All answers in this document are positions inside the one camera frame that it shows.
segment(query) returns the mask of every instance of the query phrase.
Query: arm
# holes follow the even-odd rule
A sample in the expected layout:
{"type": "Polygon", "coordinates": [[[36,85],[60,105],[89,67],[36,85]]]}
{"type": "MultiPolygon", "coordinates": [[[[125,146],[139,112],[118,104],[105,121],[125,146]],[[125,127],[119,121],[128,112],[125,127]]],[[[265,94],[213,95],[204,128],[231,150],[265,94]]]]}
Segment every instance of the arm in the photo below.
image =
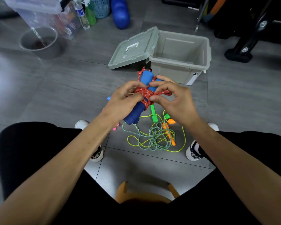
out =
{"type": "Polygon", "coordinates": [[[98,145],[143,97],[130,81],[118,88],[103,112],[48,163],[24,181],[0,207],[0,224],[49,224],[70,196],[98,145]]]}
{"type": "MultiPolygon", "coordinates": [[[[158,78],[171,81],[164,76],[158,78]]],[[[158,86],[156,92],[169,89],[174,93],[173,101],[161,96],[152,96],[150,100],[159,103],[188,129],[249,211],[263,224],[281,224],[281,177],[203,122],[188,88],[173,81],[150,85],[158,86]]]]}

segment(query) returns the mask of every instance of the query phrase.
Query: person's right hand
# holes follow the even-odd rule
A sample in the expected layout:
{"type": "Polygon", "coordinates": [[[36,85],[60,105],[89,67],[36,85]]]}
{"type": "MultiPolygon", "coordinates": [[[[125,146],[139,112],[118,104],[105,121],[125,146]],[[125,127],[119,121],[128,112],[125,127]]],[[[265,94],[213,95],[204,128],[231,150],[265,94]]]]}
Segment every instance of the person's right hand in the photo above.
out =
{"type": "Polygon", "coordinates": [[[160,95],[153,95],[149,98],[150,101],[161,105],[171,118],[180,125],[191,125],[194,121],[200,119],[189,88],[178,85],[166,76],[158,75],[157,79],[163,81],[150,82],[150,86],[158,87],[155,92],[168,89],[173,92],[175,99],[169,101],[160,95]]]}

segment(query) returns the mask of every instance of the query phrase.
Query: hand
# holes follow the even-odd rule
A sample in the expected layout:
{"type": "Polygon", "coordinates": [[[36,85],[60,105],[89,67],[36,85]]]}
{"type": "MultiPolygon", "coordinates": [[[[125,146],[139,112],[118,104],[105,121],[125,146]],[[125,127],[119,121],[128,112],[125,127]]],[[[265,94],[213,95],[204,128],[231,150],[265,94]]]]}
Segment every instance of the hand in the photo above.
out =
{"type": "Polygon", "coordinates": [[[150,86],[158,87],[155,92],[168,89],[173,92],[175,99],[169,101],[160,95],[153,95],[149,98],[150,101],[161,105],[171,118],[180,125],[191,125],[194,121],[200,119],[189,88],[178,85],[166,76],[158,75],[157,79],[163,81],[150,82],[150,86]]]}
{"type": "Polygon", "coordinates": [[[102,114],[111,118],[114,126],[127,117],[137,102],[143,100],[141,93],[135,93],[136,87],[146,88],[146,85],[139,81],[129,81],[116,89],[109,102],[102,111],[102,114]]]}

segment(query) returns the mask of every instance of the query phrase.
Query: green rope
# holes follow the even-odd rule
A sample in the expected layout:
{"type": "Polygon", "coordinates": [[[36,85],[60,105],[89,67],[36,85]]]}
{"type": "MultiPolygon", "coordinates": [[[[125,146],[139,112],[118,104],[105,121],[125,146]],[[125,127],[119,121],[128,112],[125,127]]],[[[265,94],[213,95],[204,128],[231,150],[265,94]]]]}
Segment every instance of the green rope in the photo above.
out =
{"type": "MultiPolygon", "coordinates": [[[[125,132],[128,132],[128,133],[132,133],[132,134],[136,134],[138,135],[138,146],[143,149],[143,150],[148,150],[150,148],[151,151],[156,151],[157,149],[159,150],[168,150],[171,146],[172,146],[172,135],[170,134],[170,140],[168,141],[166,136],[167,134],[163,134],[162,130],[165,130],[162,128],[162,122],[157,122],[157,123],[154,123],[155,126],[152,126],[150,129],[149,129],[149,135],[144,135],[144,134],[141,134],[139,128],[137,127],[137,125],[133,124],[135,126],[135,128],[137,129],[138,132],[132,132],[132,131],[128,131],[128,130],[125,130],[124,129],[124,125],[126,124],[126,122],[123,123],[122,125],[122,129],[125,131],[125,132]],[[146,138],[149,138],[150,139],[150,142],[149,142],[149,147],[142,147],[142,144],[140,143],[140,138],[141,136],[143,137],[146,137],[146,138]],[[161,137],[163,141],[163,139],[166,141],[166,145],[165,146],[161,146],[160,144],[158,144],[158,138],[161,137]]],[[[172,132],[173,135],[174,135],[174,140],[176,139],[176,136],[175,136],[175,132],[172,130],[172,129],[169,129],[167,127],[167,125],[165,125],[166,129],[168,132],[172,132]]]]}

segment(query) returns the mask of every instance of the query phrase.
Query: shoe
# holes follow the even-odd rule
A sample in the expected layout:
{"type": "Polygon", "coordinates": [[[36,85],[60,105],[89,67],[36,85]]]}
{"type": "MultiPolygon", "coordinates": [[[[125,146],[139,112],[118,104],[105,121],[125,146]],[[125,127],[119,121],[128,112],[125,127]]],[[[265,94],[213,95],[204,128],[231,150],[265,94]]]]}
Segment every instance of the shoe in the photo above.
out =
{"type": "Polygon", "coordinates": [[[98,150],[90,157],[90,161],[99,162],[103,158],[103,150],[101,145],[99,145],[98,150]]]}
{"type": "MultiPolygon", "coordinates": [[[[213,128],[213,130],[218,131],[219,128],[216,124],[214,123],[208,123],[208,125],[213,128]]],[[[191,146],[189,146],[185,152],[186,157],[191,160],[191,161],[197,161],[200,159],[203,159],[204,157],[202,155],[199,155],[196,151],[195,151],[195,146],[196,146],[197,142],[194,140],[191,143],[191,146]]]]}
{"type": "Polygon", "coordinates": [[[77,121],[76,124],[75,124],[75,129],[85,129],[86,126],[88,125],[88,122],[87,121],[84,121],[84,120],[80,120],[80,121],[77,121]]]}

